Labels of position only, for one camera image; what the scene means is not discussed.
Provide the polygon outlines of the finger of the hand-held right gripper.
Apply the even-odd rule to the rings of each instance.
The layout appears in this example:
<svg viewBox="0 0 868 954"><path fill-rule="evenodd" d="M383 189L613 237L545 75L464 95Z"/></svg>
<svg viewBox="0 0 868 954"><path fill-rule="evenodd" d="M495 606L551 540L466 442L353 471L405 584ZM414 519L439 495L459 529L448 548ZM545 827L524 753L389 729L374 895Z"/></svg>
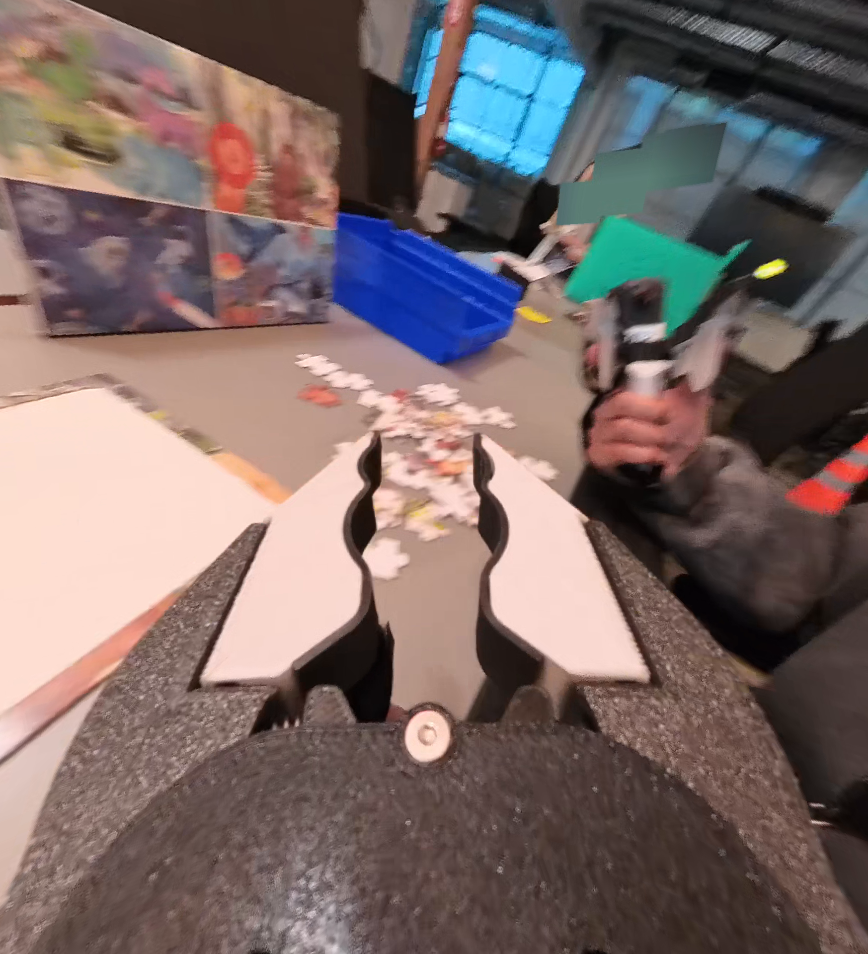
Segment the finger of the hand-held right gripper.
<svg viewBox="0 0 868 954"><path fill-rule="evenodd" d="M711 389L718 377L733 339L743 326L747 296L732 294L714 305L676 354L676 377L692 393Z"/></svg>
<svg viewBox="0 0 868 954"><path fill-rule="evenodd" d="M602 300L597 326L597 381L600 391L611 391L622 375L621 305L617 298Z"/></svg>

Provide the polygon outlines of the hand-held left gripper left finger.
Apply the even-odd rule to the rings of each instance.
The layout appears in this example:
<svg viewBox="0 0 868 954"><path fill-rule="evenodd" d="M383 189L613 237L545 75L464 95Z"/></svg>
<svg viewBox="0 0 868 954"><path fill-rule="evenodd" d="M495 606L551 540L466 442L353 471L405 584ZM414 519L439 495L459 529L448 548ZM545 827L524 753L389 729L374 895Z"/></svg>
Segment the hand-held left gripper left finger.
<svg viewBox="0 0 868 954"><path fill-rule="evenodd" d="M273 510L202 686L355 686L381 627L363 554L377 529L380 436L366 434Z"/></svg>

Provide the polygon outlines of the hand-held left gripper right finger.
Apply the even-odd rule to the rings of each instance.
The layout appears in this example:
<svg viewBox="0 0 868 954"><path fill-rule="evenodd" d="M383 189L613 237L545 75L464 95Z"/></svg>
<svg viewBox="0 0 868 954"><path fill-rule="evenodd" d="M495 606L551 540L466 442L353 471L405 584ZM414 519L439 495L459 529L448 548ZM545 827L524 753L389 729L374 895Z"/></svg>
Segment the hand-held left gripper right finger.
<svg viewBox="0 0 868 954"><path fill-rule="evenodd" d="M583 514L481 434L473 481L489 553L475 624L484 675L495 684L650 683Z"/></svg>

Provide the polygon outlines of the pile of jigsaw pieces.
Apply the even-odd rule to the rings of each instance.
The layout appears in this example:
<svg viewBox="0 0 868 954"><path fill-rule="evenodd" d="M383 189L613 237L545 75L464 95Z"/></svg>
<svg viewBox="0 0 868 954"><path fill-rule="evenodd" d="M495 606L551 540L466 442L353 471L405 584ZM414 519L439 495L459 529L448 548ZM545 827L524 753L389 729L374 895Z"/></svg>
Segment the pile of jigsaw pieces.
<svg viewBox="0 0 868 954"><path fill-rule="evenodd" d="M382 441L381 482L373 495L377 535L365 553L374 579L396 579L410 561L388 531L431 543L454 527L475 528L474 436L484 429L516 428L512 413L499 406L477 407L448 384L382 391L370 378L322 354L296 354L294 364L311 376L299 399L333 408L351 398L367 412L369 433Z"/></svg>

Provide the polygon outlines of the animal jigsaw puzzle board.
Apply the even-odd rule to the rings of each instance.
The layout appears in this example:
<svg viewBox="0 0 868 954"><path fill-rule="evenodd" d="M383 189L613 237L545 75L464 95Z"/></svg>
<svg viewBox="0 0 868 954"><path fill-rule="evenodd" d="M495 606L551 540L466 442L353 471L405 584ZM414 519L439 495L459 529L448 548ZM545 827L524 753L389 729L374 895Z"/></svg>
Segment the animal jigsaw puzzle board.
<svg viewBox="0 0 868 954"><path fill-rule="evenodd" d="M0 766L289 493L103 376L0 399Z"/></svg>

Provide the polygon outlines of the person's right forearm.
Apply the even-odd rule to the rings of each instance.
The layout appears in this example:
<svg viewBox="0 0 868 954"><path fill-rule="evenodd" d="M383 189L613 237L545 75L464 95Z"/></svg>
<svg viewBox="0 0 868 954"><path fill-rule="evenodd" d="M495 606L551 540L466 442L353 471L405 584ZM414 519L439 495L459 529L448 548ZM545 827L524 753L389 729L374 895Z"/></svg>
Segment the person's right forearm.
<svg viewBox="0 0 868 954"><path fill-rule="evenodd" d="M674 477L622 495L715 602L772 633L798 628L830 595L854 516L796 506L747 448L721 437Z"/></svg>

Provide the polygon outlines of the grey desk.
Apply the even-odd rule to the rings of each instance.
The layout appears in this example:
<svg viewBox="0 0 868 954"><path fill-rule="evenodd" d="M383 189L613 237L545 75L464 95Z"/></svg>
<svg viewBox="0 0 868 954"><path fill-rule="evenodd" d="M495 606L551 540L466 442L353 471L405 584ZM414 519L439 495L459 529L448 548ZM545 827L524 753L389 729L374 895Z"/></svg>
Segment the grey desk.
<svg viewBox="0 0 868 954"><path fill-rule="evenodd" d="M334 409L298 399L313 377L295 365L296 355L323 354L383 392L448 384L469 404L511 413L515 428L486 432L515 455L551 464L559 473L553 486L566 496L580 470L577 424L588 398L578 372L579 340L544 296L531 304L551 321L516 318L505 339L447 366L427 362L337 307L320 325L47 339L28 307L1 305L0 397L105 373L296 490L330 460L336 444L366 429L365 412L348 391ZM433 543L405 531L395 538L410 563L376 590L380 617L395 637L394 703L409 709L431 701L466 716L482 679L474 614L486 549L466 527Z"/></svg>

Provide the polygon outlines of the dark desk divider panel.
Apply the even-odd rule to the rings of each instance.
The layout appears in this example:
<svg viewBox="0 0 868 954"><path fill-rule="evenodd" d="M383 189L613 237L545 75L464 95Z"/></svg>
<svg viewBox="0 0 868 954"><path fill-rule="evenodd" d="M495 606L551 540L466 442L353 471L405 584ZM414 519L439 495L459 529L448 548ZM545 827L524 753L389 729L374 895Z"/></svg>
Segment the dark desk divider panel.
<svg viewBox="0 0 868 954"><path fill-rule="evenodd" d="M416 206L416 173L392 164L413 148L414 121L380 117L395 106L375 85L402 76L416 2L88 1L82 6L304 97L341 121L337 180L343 202L385 204L383 190Z"/></svg>

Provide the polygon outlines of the person's right hand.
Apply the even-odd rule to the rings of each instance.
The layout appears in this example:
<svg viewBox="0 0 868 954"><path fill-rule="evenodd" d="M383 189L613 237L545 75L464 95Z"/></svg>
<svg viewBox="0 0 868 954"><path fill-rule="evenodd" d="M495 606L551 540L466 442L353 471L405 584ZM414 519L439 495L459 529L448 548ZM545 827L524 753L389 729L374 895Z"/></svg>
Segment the person's right hand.
<svg viewBox="0 0 868 954"><path fill-rule="evenodd" d="M615 390L603 397L585 430L585 457L599 472L626 466L659 467L675 476L710 435L713 396L687 385L651 398Z"/></svg>

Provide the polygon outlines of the orange grey striped cone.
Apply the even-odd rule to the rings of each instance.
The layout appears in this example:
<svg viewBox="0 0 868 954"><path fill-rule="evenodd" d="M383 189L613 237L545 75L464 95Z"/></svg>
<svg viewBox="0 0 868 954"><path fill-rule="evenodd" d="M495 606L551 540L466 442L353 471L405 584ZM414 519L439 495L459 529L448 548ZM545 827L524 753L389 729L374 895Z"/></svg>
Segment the orange grey striped cone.
<svg viewBox="0 0 868 954"><path fill-rule="evenodd" d="M821 471L798 483L785 499L800 510L835 516L852 502L868 482L868 434Z"/></svg>

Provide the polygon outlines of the blue plastic bin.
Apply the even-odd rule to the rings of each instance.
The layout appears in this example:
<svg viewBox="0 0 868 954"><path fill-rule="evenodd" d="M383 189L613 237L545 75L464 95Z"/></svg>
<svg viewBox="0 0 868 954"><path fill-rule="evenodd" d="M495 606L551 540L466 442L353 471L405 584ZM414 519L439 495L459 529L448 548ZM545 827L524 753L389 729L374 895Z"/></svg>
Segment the blue plastic bin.
<svg viewBox="0 0 868 954"><path fill-rule="evenodd" d="M430 238L391 221L341 213L334 302L435 364L504 339L523 295Z"/></svg>

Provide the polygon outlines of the bright window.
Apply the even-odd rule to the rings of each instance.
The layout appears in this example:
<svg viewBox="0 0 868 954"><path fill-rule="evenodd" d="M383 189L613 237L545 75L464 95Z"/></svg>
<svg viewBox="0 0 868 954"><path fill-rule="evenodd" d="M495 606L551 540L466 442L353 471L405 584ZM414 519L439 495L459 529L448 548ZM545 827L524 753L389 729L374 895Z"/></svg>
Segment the bright window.
<svg viewBox="0 0 868 954"><path fill-rule="evenodd" d="M442 48L458 48L433 128L429 166L464 161L534 179L544 173L587 68L551 2L418 2L402 84L420 123L434 96Z"/></svg>

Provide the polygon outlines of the red-brown pole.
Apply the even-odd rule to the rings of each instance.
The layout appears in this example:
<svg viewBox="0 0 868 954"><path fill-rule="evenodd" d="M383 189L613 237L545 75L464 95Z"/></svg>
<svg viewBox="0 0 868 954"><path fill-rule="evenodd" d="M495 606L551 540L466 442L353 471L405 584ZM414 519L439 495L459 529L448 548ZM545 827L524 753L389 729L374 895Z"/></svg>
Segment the red-brown pole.
<svg viewBox="0 0 868 954"><path fill-rule="evenodd" d="M417 123L415 182L423 190L427 174L446 148L450 106L461 62L475 21L476 1L450 1L442 21L440 50L428 89L424 113Z"/></svg>

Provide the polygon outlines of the person's dark jacket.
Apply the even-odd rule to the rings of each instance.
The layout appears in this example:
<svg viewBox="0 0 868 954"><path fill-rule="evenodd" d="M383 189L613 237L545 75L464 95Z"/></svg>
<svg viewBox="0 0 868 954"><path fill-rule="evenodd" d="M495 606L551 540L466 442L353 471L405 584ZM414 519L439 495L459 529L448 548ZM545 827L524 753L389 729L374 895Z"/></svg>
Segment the person's dark jacket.
<svg viewBox="0 0 868 954"><path fill-rule="evenodd" d="M824 839L868 931L868 502L846 509L853 523L830 595L796 629L761 629L779 648L799 642L762 699L806 795L865 813L834 821Z"/></svg>

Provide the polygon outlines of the colourful printed puzzle box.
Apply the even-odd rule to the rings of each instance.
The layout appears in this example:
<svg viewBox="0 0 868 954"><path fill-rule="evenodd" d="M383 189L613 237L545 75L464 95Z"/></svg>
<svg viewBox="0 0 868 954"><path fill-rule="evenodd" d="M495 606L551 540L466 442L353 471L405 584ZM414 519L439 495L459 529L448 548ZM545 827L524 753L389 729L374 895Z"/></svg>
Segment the colourful printed puzzle box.
<svg viewBox="0 0 868 954"><path fill-rule="evenodd" d="M74 2L0 2L0 221L50 337L323 324L339 117Z"/></svg>

